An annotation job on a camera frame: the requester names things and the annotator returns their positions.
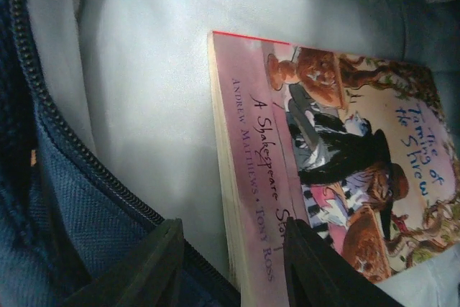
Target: book cover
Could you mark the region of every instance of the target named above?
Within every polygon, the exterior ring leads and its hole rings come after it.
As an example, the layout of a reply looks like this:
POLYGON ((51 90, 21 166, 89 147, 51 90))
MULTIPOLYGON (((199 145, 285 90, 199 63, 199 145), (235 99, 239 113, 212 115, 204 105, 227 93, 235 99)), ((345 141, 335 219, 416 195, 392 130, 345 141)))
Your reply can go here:
POLYGON ((459 161, 429 69, 220 32, 210 56, 230 256, 243 247, 258 306, 287 301, 289 216, 373 283, 459 240, 459 161))

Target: blue fabric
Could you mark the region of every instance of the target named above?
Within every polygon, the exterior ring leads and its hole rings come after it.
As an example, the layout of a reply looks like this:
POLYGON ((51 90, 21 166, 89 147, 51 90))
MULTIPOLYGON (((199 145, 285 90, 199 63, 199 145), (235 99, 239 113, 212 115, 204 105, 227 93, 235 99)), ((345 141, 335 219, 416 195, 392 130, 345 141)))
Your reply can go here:
MULTIPOLYGON (((79 285, 53 247, 44 190, 55 197, 65 233, 93 278, 155 227, 109 198, 106 181, 44 116, 18 61, 9 0, 0 0, 0 10, 0 305, 56 306, 79 285), (40 158, 33 168, 32 149, 40 158)), ((203 281, 194 267, 183 271, 180 306, 220 306, 196 277, 203 281)))

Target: zipper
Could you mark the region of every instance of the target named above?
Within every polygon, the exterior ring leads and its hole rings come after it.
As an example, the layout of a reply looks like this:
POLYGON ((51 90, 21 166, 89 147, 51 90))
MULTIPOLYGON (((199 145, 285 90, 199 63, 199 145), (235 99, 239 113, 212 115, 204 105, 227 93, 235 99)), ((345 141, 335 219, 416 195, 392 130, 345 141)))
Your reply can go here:
MULTIPOLYGON (((117 178, 102 165, 93 153, 81 142, 73 130, 68 126, 63 116, 58 111, 54 101, 45 85, 40 58, 36 51, 35 41, 27 12, 27 0, 9 0, 11 23, 14 42, 17 49, 22 70, 27 82, 38 99, 38 106, 44 119, 66 139, 79 158, 91 169, 96 176, 109 187, 111 200, 120 199, 123 204, 135 210, 139 215, 148 220, 150 225, 158 226, 165 219, 146 203, 137 198, 117 178)), ((184 268, 191 271, 190 275, 208 289, 213 299, 218 300, 222 306, 240 306, 240 294, 235 287, 221 275, 193 246, 185 240, 184 268), (196 277, 194 273, 201 272, 203 277, 196 277)))

